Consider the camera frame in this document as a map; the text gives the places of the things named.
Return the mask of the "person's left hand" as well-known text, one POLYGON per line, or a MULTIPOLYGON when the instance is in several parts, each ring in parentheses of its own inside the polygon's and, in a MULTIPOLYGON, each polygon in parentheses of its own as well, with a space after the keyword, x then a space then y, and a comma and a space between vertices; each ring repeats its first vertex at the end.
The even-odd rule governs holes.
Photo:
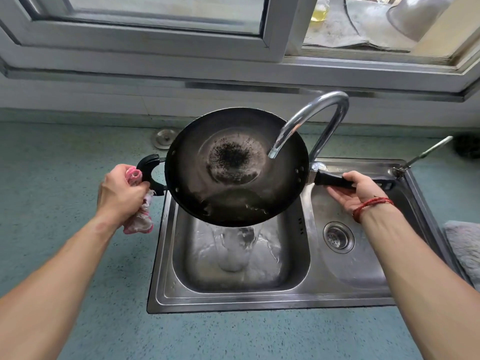
POLYGON ((132 165, 118 164, 100 183, 95 217, 118 229, 134 213, 127 213, 126 171, 132 165))

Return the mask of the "person's right hand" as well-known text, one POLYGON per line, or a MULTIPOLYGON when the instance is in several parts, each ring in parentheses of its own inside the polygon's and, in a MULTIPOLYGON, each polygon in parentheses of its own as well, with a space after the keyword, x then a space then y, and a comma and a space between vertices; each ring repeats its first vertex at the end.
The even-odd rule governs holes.
POLYGON ((387 194, 374 181, 372 181, 372 187, 369 188, 348 189, 326 186, 326 191, 345 211, 351 214, 371 199, 388 198, 387 194))

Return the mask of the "pink and white dishcloth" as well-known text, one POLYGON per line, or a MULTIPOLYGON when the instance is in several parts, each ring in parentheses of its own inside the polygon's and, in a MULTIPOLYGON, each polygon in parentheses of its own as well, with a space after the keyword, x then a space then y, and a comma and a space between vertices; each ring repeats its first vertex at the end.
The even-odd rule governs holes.
MULTIPOLYGON (((135 166, 129 167, 129 169, 126 171, 125 179, 131 187, 140 185, 142 178, 142 172, 135 166)), ((154 225, 149 213, 149 207, 154 194, 154 190, 149 189, 148 193, 146 193, 143 198, 142 205, 140 206, 139 210, 123 224, 124 234, 148 234, 153 230, 154 225)))

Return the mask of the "black wok with handles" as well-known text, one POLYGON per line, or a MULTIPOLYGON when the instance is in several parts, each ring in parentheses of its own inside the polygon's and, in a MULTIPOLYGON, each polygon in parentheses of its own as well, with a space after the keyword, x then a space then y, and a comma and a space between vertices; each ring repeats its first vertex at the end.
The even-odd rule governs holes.
POLYGON ((154 195, 169 192, 192 217, 221 227, 247 227, 286 211, 300 196, 309 175, 314 184, 353 190, 340 175, 314 169, 297 129, 300 114, 285 121, 246 107, 205 114, 173 140, 166 157, 137 164, 154 195))

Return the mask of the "person's left forearm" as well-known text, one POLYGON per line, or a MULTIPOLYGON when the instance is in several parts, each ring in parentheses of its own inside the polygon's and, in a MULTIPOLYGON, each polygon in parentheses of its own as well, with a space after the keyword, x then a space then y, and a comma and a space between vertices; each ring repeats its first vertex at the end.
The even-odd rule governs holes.
POLYGON ((0 360, 57 360, 124 220, 111 210, 98 211, 51 259, 0 298, 0 360))

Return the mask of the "person's right forearm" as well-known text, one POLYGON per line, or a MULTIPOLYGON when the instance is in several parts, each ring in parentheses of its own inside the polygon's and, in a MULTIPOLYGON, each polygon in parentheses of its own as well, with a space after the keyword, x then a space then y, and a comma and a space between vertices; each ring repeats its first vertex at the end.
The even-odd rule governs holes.
POLYGON ((425 360, 480 360, 480 293, 453 272, 389 203, 359 220, 425 360))

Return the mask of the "round metal countertop cap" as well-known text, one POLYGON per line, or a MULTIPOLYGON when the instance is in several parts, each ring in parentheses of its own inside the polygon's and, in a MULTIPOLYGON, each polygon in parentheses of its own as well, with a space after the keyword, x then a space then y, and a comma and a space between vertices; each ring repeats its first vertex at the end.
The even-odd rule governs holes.
POLYGON ((158 150, 169 150, 178 133, 179 130, 172 127, 157 130, 152 135, 152 144, 158 150))

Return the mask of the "round metal sink drain strainer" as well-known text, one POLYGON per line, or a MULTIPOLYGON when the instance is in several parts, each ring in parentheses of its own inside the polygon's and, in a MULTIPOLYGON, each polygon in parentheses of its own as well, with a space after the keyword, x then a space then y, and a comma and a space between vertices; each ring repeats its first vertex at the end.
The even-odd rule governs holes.
POLYGON ((345 224, 341 222, 329 222, 323 229, 323 239, 326 245, 335 253, 347 254, 354 249, 355 238, 345 224))

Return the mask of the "metal rod tool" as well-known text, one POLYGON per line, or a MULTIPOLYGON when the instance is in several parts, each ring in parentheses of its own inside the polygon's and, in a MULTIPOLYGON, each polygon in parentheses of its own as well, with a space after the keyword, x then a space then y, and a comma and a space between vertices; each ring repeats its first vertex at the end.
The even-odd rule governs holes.
POLYGON ((397 178, 400 179, 401 177, 405 176, 406 172, 411 169, 411 166, 417 163, 418 161, 426 158, 429 156, 431 153, 434 151, 444 147, 445 145, 449 144, 453 140, 453 136, 447 136, 446 138, 442 139, 440 142, 436 143, 435 145, 431 146, 429 149, 426 151, 423 151, 421 154, 417 155, 413 159, 409 160, 408 162, 404 163, 401 166, 396 166, 393 167, 390 172, 391 174, 397 178))

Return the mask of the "stainless steel double sink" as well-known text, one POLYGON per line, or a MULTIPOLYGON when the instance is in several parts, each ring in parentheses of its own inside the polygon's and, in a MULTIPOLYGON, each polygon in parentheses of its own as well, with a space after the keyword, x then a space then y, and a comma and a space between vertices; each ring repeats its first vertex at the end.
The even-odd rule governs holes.
POLYGON ((360 224, 313 183, 260 229, 215 236, 165 193, 149 314, 394 305, 360 224), (353 233, 347 254, 324 241, 329 222, 353 233))

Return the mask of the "dark scrubber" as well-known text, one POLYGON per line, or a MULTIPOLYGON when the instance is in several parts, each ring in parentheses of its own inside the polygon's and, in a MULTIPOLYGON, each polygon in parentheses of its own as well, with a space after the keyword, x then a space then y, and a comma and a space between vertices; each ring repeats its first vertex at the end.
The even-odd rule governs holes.
POLYGON ((462 158, 480 159, 480 133, 465 132, 452 139, 454 152, 462 158))

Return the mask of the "grey fluffy cloth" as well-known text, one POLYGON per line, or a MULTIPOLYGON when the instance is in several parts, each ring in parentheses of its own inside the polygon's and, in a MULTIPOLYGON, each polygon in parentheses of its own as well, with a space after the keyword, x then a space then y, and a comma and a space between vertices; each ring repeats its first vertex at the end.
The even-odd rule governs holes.
POLYGON ((443 229, 454 255, 480 293, 480 223, 447 221, 443 229))

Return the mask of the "yellow liquid bottle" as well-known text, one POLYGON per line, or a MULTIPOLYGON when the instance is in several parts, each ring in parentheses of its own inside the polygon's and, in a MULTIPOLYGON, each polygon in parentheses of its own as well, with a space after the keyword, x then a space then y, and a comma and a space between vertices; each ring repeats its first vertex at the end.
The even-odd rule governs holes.
POLYGON ((310 18, 311 23, 322 23, 326 20, 330 9, 329 0, 316 0, 312 16, 310 18))

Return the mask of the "clear plastic container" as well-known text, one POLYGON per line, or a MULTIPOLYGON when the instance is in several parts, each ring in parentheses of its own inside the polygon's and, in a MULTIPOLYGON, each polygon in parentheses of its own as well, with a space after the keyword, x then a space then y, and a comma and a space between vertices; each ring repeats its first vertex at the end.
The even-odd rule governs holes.
POLYGON ((402 35, 418 42, 453 1, 401 0, 387 11, 387 20, 402 35))

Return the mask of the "grey aluminium window frame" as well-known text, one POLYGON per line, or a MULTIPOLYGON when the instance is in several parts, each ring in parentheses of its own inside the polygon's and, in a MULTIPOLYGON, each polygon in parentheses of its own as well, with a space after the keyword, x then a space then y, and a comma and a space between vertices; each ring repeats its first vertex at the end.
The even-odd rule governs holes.
POLYGON ((269 0, 261 36, 33 20, 0 0, 0 71, 86 74, 440 95, 480 92, 480 60, 466 69, 408 62, 287 56, 305 0, 269 0))

